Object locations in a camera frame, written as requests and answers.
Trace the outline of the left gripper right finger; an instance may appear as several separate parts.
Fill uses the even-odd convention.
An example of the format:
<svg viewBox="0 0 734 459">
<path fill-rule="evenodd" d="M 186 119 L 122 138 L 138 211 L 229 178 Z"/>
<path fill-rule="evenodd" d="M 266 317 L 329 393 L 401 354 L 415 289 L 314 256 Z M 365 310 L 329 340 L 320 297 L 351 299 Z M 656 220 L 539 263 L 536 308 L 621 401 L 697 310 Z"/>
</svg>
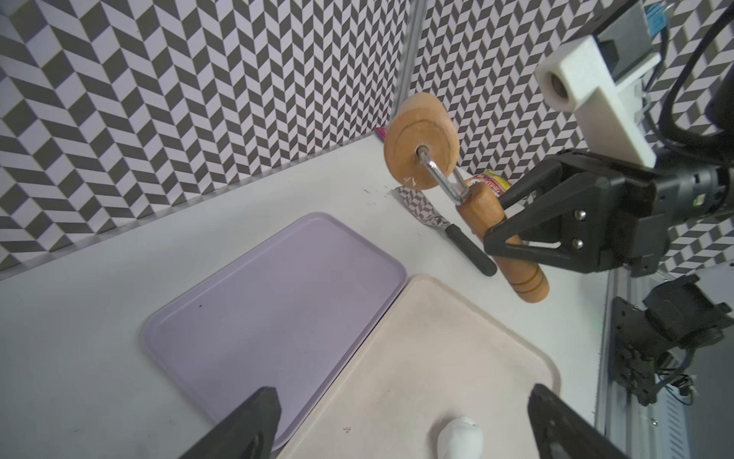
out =
<svg viewBox="0 0 734 459">
<path fill-rule="evenodd" d="M 528 414 L 542 459 L 626 458 L 622 451 L 543 384 L 536 384 L 531 390 Z"/>
</svg>

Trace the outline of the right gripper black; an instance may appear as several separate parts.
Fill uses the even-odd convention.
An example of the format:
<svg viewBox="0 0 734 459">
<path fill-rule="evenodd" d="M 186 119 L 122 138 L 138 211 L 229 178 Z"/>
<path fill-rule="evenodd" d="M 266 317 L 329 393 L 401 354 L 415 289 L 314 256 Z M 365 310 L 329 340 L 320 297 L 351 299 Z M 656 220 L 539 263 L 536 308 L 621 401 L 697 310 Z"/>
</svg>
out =
<svg viewBox="0 0 734 459">
<path fill-rule="evenodd" d="M 572 150 L 558 160 L 544 159 L 499 198 L 508 210 L 538 193 L 486 234 L 486 252 L 577 273 L 626 266 L 644 277 L 667 253 L 670 228 L 733 212 L 732 163 L 664 153 L 645 168 Z"/>
</svg>

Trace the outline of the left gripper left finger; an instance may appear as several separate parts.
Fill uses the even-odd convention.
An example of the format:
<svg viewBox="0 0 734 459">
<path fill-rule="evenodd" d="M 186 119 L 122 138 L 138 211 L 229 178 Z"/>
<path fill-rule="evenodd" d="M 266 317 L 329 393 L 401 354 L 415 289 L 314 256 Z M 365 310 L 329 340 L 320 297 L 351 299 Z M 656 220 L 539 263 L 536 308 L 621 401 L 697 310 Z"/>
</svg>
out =
<svg viewBox="0 0 734 459">
<path fill-rule="evenodd" d="M 276 389 L 259 388 L 180 458 L 270 458 L 280 416 Z"/>
</svg>

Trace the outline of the white dough ball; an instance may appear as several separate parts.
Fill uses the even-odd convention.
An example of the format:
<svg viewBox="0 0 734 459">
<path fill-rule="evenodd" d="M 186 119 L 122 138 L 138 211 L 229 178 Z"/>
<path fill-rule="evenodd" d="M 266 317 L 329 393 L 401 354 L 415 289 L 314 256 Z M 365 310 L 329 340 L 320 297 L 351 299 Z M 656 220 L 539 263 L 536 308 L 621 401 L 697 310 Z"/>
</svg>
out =
<svg viewBox="0 0 734 459">
<path fill-rule="evenodd" d="M 466 416 L 451 420 L 439 433 L 439 459 L 480 459 L 483 452 L 483 430 Z"/>
</svg>

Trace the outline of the beige plastic tray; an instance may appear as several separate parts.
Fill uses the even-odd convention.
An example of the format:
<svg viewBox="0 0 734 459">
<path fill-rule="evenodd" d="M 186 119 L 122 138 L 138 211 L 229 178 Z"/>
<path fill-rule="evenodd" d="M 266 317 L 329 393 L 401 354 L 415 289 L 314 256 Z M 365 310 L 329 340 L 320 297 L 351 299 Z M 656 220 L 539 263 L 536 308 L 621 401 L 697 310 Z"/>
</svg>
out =
<svg viewBox="0 0 734 459">
<path fill-rule="evenodd" d="M 282 449 L 284 458 L 433 458 L 466 416 L 487 458 L 534 458 L 531 390 L 560 390 L 552 360 L 428 275 L 403 289 Z"/>
</svg>

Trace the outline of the wooden dough roller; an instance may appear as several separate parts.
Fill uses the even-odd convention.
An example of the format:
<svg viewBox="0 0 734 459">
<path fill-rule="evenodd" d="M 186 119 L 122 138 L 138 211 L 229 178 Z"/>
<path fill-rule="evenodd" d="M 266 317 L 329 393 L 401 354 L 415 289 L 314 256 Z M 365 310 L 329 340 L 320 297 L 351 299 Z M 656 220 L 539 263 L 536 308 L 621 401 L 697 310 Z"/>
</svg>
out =
<svg viewBox="0 0 734 459">
<path fill-rule="evenodd" d="M 435 96 L 418 93 L 400 106 L 383 142 L 391 176 L 401 187 L 426 191 L 439 187 L 464 223 L 479 238 L 506 220 L 499 198 L 484 183 L 468 186 L 458 172 L 460 141 L 447 109 Z M 550 283 L 535 262 L 490 257 L 521 300 L 538 303 Z"/>
</svg>

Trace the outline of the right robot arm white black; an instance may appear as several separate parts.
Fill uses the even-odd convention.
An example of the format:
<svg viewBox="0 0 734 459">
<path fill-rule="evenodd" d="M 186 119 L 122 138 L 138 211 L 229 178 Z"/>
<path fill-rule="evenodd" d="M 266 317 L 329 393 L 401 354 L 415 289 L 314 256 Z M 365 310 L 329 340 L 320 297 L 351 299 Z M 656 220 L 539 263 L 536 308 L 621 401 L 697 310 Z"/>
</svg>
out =
<svg viewBox="0 0 734 459">
<path fill-rule="evenodd" d="M 485 252 L 577 273 L 627 266 L 633 277 L 652 275 L 672 227 L 733 214 L 732 74 L 705 115 L 721 130 L 710 145 L 663 149 L 654 168 L 574 149 L 546 157 L 501 197 L 507 208 L 537 194 L 484 236 Z"/>
</svg>

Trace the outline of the purple plastic tray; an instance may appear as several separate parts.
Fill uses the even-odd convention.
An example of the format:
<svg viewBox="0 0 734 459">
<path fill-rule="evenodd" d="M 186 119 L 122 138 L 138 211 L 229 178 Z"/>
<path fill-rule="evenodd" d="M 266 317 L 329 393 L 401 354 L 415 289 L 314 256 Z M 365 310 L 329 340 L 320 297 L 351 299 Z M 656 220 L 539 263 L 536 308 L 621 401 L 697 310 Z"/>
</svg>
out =
<svg viewBox="0 0 734 459">
<path fill-rule="evenodd" d="M 313 212 L 155 312 L 141 346 L 214 422 L 274 388 L 281 448 L 406 280 L 399 260 Z"/>
</svg>

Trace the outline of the pink snack bag far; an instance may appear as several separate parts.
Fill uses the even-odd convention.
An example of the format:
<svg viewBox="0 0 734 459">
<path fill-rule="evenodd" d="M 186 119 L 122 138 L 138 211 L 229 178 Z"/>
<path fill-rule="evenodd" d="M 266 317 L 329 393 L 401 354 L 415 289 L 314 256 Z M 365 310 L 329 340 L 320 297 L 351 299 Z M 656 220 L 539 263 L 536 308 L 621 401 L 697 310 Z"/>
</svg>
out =
<svg viewBox="0 0 734 459">
<path fill-rule="evenodd" d="M 377 134 L 378 138 L 382 142 L 385 141 L 385 138 L 386 138 L 386 135 L 387 135 L 387 129 L 384 126 L 376 128 L 375 129 L 375 133 Z"/>
</svg>

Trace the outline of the black handled metal scraper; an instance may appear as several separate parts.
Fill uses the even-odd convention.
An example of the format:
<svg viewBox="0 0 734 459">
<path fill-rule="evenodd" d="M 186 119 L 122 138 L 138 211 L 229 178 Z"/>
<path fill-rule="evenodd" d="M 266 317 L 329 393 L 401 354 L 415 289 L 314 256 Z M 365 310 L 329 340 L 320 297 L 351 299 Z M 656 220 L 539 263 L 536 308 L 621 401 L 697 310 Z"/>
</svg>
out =
<svg viewBox="0 0 734 459">
<path fill-rule="evenodd" d="M 486 277 L 497 274 L 498 267 L 494 261 L 457 225 L 443 217 L 422 191 L 396 187 L 391 192 L 422 225 L 442 233 L 480 273 Z"/>
</svg>

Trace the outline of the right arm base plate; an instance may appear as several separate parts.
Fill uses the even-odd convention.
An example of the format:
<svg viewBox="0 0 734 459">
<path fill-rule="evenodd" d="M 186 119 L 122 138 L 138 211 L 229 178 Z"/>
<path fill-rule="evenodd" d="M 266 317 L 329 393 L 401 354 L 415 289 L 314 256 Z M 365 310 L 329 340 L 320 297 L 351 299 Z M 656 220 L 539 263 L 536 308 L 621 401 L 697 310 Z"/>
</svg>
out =
<svg viewBox="0 0 734 459">
<path fill-rule="evenodd" d="M 631 357 L 629 373 L 620 378 L 644 407 L 684 376 L 699 349 L 721 342 L 733 325 L 732 308 L 713 302 L 698 281 L 686 275 L 661 283 L 644 298 L 642 310 L 621 302 L 620 338 Z"/>
</svg>

